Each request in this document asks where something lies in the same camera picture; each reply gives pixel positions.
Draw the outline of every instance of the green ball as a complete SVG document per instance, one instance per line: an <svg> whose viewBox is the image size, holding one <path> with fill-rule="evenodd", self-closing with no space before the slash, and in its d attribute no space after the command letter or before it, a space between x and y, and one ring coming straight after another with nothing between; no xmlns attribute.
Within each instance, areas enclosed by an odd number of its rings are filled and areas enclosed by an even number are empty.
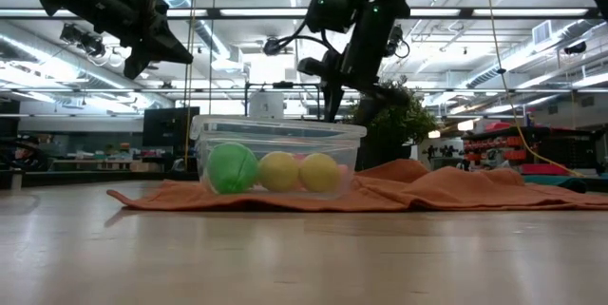
<svg viewBox="0 0 608 305"><path fill-rule="evenodd" d="M240 143L217 145L207 159L207 175L221 194L238 194L252 187L257 180L257 159Z"/></svg>

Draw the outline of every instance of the ceiling duct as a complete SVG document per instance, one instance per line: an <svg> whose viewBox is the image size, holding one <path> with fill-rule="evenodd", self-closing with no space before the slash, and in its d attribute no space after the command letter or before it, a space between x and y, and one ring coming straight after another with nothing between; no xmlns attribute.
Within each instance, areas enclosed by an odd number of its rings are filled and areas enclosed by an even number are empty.
<svg viewBox="0 0 608 305"><path fill-rule="evenodd" d="M2 33L0 34L0 43L2 43L2 45L11 46L14 50L20 51L20 54L33 57L35 62L40 66L50 63L48 61L41 61L40 57L36 57L37 54L44 54L47 57L53 57L53 73L74 74L79 76L85 74L89 79L88 84L90 86L106 85L107 87L111 88L142 87L137 83L134 83L125 77L111 72L103 67L96 67L86 58L81 58L66 49L62 49L26 30L19 29L8 22L0 22L0 33ZM161 107L173 107L174 105L172 101L162 97L161 95L143 94L142 97L148 100L150 104L156 103Z"/></svg>
<svg viewBox="0 0 608 305"><path fill-rule="evenodd" d="M549 20L533 29L537 35L501 53L503 68L510 71L539 58L550 48L564 48L572 45L581 36L604 24L602 20L578 20L575 22ZM542 40L538 38L540 32L546 34ZM499 69L498 61L495 61L490 66L473 70L467 80L458 87L473 88L499 77L501 75Z"/></svg>
<svg viewBox="0 0 608 305"><path fill-rule="evenodd" d="M191 8L193 7L191 0L164 0L171 8ZM202 20L186 21L189 26L194 28L194 32L202 40L202 42L211 50L211 54L217 61L222 61L222 64L214 64L212 68L215 70L243 70L242 67L242 52L240 48L232 45L224 44L218 36L212 32L209 26Z"/></svg>

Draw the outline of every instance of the potted plant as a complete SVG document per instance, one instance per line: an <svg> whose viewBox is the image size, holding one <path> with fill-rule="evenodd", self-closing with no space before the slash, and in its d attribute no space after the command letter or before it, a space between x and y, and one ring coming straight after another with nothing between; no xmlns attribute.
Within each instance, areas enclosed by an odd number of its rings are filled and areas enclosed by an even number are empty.
<svg viewBox="0 0 608 305"><path fill-rule="evenodd" d="M411 153L410 144L419 144L426 139L428 132L437 129L435 117L426 111L420 99L405 84L406 76L399 80L385 81L381 85L399 89L410 95L408 105L393 105L381 110L370 122L363 124L368 135L362 139L357 158L357 169L367 169L392 162L396 159L407 159ZM363 99L354 105L349 122L357 123L356 113L359 106L366 102Z"/></svg>

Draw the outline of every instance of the ball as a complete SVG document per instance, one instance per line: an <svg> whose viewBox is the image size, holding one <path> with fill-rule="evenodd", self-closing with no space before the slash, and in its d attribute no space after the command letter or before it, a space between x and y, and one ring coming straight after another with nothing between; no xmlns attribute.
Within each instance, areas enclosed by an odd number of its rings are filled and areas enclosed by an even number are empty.
<svg viewBox="0 0 608 305"><path fill-rule="evenodd" d="M205 166L209 182L220 194L238 194L257 180L257 159L240 143L222 143L211 151Z"/></svg>
<svg viewBox="0 0 608 305"><path fill-rule="evenodd" d="M314 153L300 164L299 177L311 192L333 192L340 184L341 172L332 157Z"/></svg>
<svg viewBox="0 0 608 305"><path fill-rule="evenodd" d="M298 162L292 154L271 152L259 161L259 182L269 191L290 192L297 189Z"/></svg>

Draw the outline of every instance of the table surface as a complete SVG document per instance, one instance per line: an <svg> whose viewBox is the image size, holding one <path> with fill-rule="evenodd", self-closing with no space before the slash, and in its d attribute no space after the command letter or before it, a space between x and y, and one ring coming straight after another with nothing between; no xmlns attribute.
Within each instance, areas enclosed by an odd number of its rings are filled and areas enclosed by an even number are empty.
<svg viewBox="0 0 608 305"><path fill-rule="evenodd" d="M601 304L608 213L122 210L157 181L0 193L0 304Z"/></svg>

